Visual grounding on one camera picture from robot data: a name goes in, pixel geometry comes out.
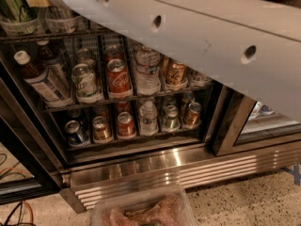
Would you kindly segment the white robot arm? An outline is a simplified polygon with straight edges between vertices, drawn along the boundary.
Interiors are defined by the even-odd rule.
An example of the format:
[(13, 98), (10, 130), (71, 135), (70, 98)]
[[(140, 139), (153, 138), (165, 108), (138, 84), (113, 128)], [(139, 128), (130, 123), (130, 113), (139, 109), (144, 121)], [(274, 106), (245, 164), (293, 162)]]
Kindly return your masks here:
[(263, 0), (27, 0), (70, 8), (301, 121), (301, 9)]

